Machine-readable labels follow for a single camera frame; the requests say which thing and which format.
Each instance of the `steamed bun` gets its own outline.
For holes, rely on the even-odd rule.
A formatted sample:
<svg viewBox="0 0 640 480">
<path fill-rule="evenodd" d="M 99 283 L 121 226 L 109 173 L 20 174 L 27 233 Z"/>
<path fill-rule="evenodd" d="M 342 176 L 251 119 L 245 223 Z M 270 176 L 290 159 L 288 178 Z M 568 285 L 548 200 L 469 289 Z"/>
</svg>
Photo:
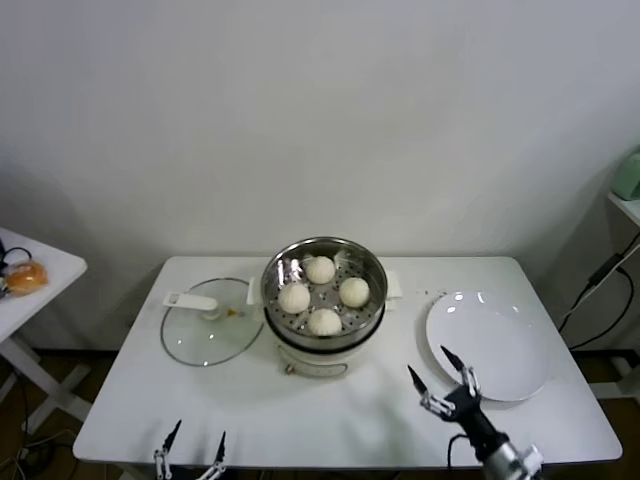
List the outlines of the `steamed bun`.
<svg viewBox="0 0 640 480">
<path fill-rule="evenodd" d="M 324 285 L 333 279 L 336 267 L 333 260 L 328 257 L 315 257 L 307 262 L 304 273 L 307 274 L 310 282 Z"/>
<path fill-rule="evenodd" d="M 314 310 L 307 322 L 309 331 L 314 335 L 324 337 L 335 335 L 342 330 L 342 321 L 336 312 L 328 308 Z"/>
<path fill-rule="evenodd" d="M 347 307 L 360 308 L 369 301 L 369 284 L 362 278 L 347 278 L 340 285 L 340 300 Z"/>
<path fill-rule="evenodd" d="M 284 287 L 278 295 L 278 303 L 282 310 L 292 315 L 304 312 L 311 302 L 311 294 L 304 285 L 291 283 Z"/>
</svg>

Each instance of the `wooden floor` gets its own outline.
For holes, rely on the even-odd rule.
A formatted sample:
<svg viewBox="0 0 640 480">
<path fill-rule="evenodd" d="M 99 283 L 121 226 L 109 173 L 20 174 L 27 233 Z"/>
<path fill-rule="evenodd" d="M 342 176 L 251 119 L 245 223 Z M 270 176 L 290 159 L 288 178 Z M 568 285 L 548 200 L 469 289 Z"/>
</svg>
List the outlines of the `wooden floor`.
<svg viewBox="0 0 640 480">
<path fill-rule="evenodd" d="M 75 392 L 86 400 L 93 401 L 100 390 L 112 360 L 106 358 L 83 357 L 43 357 L 42 365 L 54 377 L 62 380 L 77 363 L 84 363 L 91 367 L 91 374 L 87 377 Z M 612 381 L 617 379 L 617 373 L 608 362 L 599 359 L 580 360 L 580 368 L 590 382 Z M 7 365 L 0 362 L 0 383 L 9 374 Z M 24 380 L 26 388 L 28 408 L 33 411 L 44 400 L 44 394 L 31 382 Z M 551 467 L 545 472 L 545 478 L 551 479 L 580 479 L 580 480 L 604 480 L 604 479 L 636 479 L 640 478 L 640 407 L 633 400 L 607 400 L 602 402 L 602 407 L 615 428 L 624 448 L 623 457 L 617 462 L 607 464 L 571 465 L 564 467 Z M 16 455 L 22 443 L 22 431 L 20 425 L 24 419 L 23 400 L 20 388 L 16 384 L 5 400 L 0 403 L 0 463 L 9 457 Z M 63 429 L 78 432 L 80 422 L 66 413 L 58 410 L 38 430 L 34 439 L 53 435 Z M 60 443 L 71 445 L 73 438 L 63 435 L 57 439 Z M 55 450 L 53 461 L 41 474 L 29 478 L 38 480 L 71 480 L 76 460 L 70 448 L 58 448 Z M 14 467 L 1 470 L 0 480 L 11 479 Z M 119 479 L 121 471 L 114 466 L 90 464 L 78 462 L 73 480 L 104 478 L 109 480 Z M 274 471 L 265 472 L 261 480 L 399 480 L 397 472 L 292 472 Z M 240 471 L 233 472 L 230 477 L 238 477 L 238 480 L 259 480 L 261 472 Z M 445 471 L 412 471 L 402 472 L 400 480 L 425 480 L 425 479 L 481 479 L 478 470 L 455 471 L 453 475 L 447 475 Z"/>
</svg>

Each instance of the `glass lid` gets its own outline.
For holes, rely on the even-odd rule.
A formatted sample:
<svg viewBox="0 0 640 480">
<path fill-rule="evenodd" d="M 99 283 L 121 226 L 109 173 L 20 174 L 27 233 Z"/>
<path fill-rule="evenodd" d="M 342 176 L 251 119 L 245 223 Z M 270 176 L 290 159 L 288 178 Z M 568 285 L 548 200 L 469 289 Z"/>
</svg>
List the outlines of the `glass lid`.
<svg viewBox="0 0 640 480">
<path fill-rule="evenodd" d="M 214 278 L 192 287 L 188 294 L 217 300 L 216 313 L 170 307 L 160 331 L 165 351 L 194 367 L 219 365 L 244 352 L 263 326 L 251 318 L 248 290 L 248 282 L 237 278 Z"/>
</svg>

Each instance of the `white plate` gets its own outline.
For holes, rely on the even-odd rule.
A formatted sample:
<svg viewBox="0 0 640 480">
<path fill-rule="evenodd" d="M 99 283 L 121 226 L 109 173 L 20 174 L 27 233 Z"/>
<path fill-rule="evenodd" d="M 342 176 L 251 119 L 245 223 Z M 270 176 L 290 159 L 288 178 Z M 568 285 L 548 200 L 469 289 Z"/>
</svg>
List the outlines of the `white plate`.
<svg viewBox="0 0 640 480">
<path fill-rule="evenodd" d="M 484 292 L 456 292 L 429 311 L 427 341 L 442 368 L 460 382 L 440 345 L 473 366 L 485 398 L 524 400 L 547 380 L 549 362 L 538 328 L 522 309 Z"/>
</svg>

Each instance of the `shelf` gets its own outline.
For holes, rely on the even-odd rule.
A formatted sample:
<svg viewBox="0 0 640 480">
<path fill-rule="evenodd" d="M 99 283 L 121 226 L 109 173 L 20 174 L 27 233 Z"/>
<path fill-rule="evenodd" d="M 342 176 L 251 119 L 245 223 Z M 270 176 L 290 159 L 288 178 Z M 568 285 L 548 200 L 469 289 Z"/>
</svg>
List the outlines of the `shelf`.
<svg viewBox="0 0 640 480">
<path fill-rule="evenodd" d="M 640 227 L 640 200 L 622 200 L 615 193 L 609 193 L 609 200 Z"/>
</svg>

